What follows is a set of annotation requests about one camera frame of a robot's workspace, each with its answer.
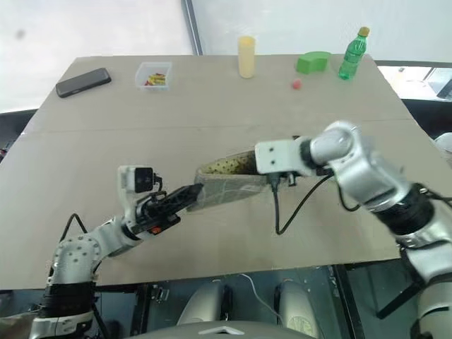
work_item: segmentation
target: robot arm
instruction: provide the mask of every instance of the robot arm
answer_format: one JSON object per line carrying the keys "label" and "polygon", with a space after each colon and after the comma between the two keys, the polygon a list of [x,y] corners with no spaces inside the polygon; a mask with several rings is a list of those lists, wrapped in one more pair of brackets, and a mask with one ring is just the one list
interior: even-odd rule
{"label": "robot arm", "polygon": [[410,183],[356,126],[344,121],[331,124],[313,139],[262,142],[255,151],[261,174],[313,176],[318,168],[333,170],[342,190],[389,228],[402,256],[427,286],[420,296],[415,338],[450,338],[452,217],[448,206],[431,202],[425,187]]}
{"label": "robot arm", "polygon": [[[184,186],[167,196],[161,190],[162,179],[149,167],[124,166],[118,173],[124,216],[59,243],[30,339],[81,338],[93,321],[95,271],[102,259],[124,253],[177,224],[176,212],[194,203],[202,189],[201,184]],[[156,184],[157,191],[142,196]]]}

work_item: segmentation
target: yellow cylinder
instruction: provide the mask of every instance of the yellow cylinder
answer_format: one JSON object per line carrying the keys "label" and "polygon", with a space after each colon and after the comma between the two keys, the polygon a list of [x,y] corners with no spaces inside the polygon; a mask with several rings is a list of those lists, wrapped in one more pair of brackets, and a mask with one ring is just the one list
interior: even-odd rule
{"label": "yellow cylinder", "polygon": [[252,78],[254,75],[254,47],[256,41],[253,37],[239,38],[239,74],[242,78]]}

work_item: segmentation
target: green sponge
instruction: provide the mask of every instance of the green sponge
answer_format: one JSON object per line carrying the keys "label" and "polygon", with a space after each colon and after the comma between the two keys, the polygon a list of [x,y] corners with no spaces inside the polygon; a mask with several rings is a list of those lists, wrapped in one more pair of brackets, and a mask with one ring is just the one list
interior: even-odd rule
{"label": "green sponge", "polygon": [[302,54],[298,58],[297,72],[309,74],[324,71],[329,57],[330,53],[328,52],[309,52]]}

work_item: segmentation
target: bottle cap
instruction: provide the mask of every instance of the bottle cap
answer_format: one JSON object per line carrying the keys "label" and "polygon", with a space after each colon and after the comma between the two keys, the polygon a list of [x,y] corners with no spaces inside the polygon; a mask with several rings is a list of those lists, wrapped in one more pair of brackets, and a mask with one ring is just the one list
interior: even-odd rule
{"label": "bottle cap", "polygon": [[367,35],[369,35],[370,29],[368,27],[361,27],[359,29],[358,35],[361,35],[362,37],[367,37]]}

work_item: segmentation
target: wall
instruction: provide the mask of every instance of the wall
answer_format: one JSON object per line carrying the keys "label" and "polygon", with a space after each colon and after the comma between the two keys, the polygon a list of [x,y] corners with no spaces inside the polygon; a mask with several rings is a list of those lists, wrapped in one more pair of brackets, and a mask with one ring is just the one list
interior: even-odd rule
{"label": "wall", "polygon": [[0,113],[38,108],[76,57],[142,54],[192,54],[180,0],[0,1]]}
{"label": "wall", "polygon": [[240,35],[259,54],[343,53],[367,25],[374,59],[452,61],[450,0],[193,1],[204,54],[236,54]]}

